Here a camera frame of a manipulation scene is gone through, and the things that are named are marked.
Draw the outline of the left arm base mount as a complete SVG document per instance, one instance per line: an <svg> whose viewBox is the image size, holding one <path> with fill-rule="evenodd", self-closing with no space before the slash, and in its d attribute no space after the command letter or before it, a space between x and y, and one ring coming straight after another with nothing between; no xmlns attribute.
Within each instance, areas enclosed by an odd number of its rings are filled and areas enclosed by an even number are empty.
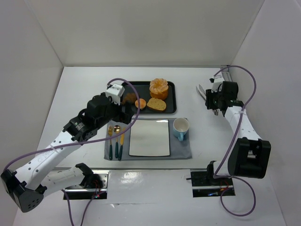
<svg viewBox="0 0 301 226"><path fill-rule="evenodd" d="M54 184L63 189L64 199L88 200L106 199L108 172L93 171L84 164L54 174Z"/></svg>

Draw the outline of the seeded bread slice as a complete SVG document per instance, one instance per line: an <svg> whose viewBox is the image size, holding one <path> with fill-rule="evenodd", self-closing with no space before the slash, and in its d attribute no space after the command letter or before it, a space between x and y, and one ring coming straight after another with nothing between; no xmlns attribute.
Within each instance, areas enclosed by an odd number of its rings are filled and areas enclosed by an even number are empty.
<svg viewBox="0 0 301 226"><path fill-rule="evenodd" d="M166 110L166 103L158 98L151 98L148 102L147 102L147 107L155 110L155 111L160 111L163 112Z"/></svg>

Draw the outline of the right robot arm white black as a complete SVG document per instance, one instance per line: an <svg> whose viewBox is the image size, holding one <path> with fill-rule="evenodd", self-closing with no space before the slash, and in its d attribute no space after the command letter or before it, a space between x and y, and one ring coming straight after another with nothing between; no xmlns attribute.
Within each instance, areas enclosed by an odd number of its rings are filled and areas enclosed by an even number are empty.
<svg viewBox="0 0 301 226"><path fill-rule="evenodd" d="M265 177L271 144L254 130L246 113L246 107L238 97L236 82L218 79L206 90L206 107L218 110L229 123L233 138L221 162L211 161L207 167L213 179Z"/></svg>

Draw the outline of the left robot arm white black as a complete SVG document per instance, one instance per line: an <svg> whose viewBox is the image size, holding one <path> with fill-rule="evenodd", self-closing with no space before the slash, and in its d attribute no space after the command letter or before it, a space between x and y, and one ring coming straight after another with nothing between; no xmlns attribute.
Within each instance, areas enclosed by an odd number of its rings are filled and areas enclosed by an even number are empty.
<svg viewBox="0 0 301 226"><path fill-rule="evenodd" d="M4 169L0 177L6 192L26 213L36 208L44 197L64 188L75 185L92 187L93 181L99 177L84 163L56 175L51 176L50 172L108 122L129 124L133 115L129 103L121 106L104 93L94 96L87 107L63 127L47 151L16 170Z"/></svg>

